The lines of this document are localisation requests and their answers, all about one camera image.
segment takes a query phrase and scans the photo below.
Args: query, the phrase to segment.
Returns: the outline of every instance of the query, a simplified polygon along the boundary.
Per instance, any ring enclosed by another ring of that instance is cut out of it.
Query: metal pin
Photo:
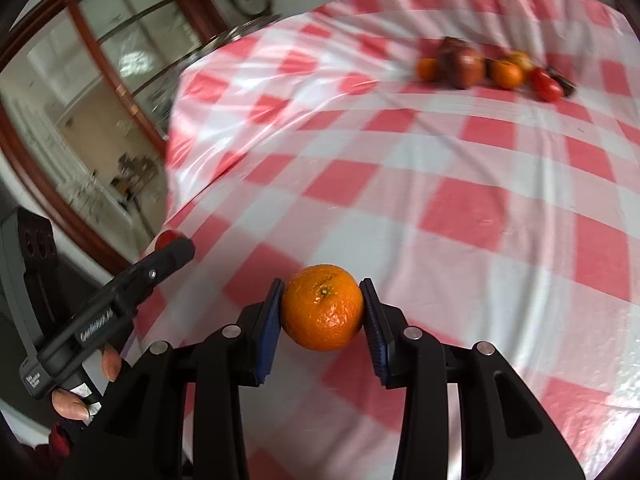
[[[476,348],[482,355],[491,355],[495,352],[495,346],[488,341],[481,341],[476,345]]]
[[[149,351],[153,355],[164,354],[168,349],[169,343],[167,341],[155,341],[154,343],[151,343],[151,346],[149,347]]]
[[[405,328],[402,333],[404,337],[407,339],[420,339],[422,337],[422,329],[417,326],[408,326]]]
[[[222,335],[227,339],[238,337],[242,333],[242,329],[238,325],[227,325],[222,329]]]

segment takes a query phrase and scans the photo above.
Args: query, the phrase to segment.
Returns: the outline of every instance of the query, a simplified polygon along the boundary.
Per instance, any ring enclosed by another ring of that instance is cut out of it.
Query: hand
[[[122,358],[116,349],[107,344],[102,348],[102,373],[111,382],[116,380],[122,368]],[[51,394],[53,409],[71,420],[88,420],[89,411],[76,394],[58,388]]]

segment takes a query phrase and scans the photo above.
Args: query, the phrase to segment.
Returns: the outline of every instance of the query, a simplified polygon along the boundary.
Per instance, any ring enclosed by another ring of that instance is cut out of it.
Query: orange fruit
[[[524,72],[509,61],[494,61],[491,64],[491,79],[500,88],[511,90],[524,83]]]
[[[418,77],[423,81],[433,81],[438,78],[438,60],[432,57],[424,57],[416,64]]]
[[[358,284],[344,269],[314,265],[287,283],[280,323],[296,343],[309,350],[347,346],[362,325],[364,301]]]
[[[532,70],[536,67],[529,57],[529,54],[527,54],[526,52],[521,52],[519,50],[514,50],[513,52],[511,52],[511,54],[509,54],[509,57],[507,57],[507,61],[519,66],[520,69],[524,72],[525,79],[529,78]]]

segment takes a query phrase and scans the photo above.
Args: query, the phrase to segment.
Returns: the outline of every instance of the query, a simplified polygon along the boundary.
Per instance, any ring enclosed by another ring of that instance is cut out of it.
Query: red tomato
[[[167,247],[171,242],[173,242],[176,238],[183,238],[184,235],[179,231],[163,231],[160,233],[160,236],[156,240],[156,245],[154,250],[160,250],[164,247]]]
[[[551,79],[551,76],[544,68],[537,66],[532,70],[529,78],[531,79],[531,84],[535,87],[536,81]]]
[[[552,103],[564,95],[562,87],[550,77],[540,77],[533,82],[533,88],[543,101]]]

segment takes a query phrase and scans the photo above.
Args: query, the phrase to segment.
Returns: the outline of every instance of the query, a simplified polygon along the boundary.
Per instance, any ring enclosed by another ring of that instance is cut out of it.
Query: plastic tablecloth
[[[417,82],[444,35],[529,52],[577,94]],[[639,97],[640,44],[594,0],[339,0],[215,51],[181,77],[166,159],[165,228],[196,258],[142,305],[129,359],[337,264],[443,342],[492,341],[594,478],[640,409]],[[404,391],[362,334],[330,353],[283,334],[241,403],[254,480],[392,476]]]

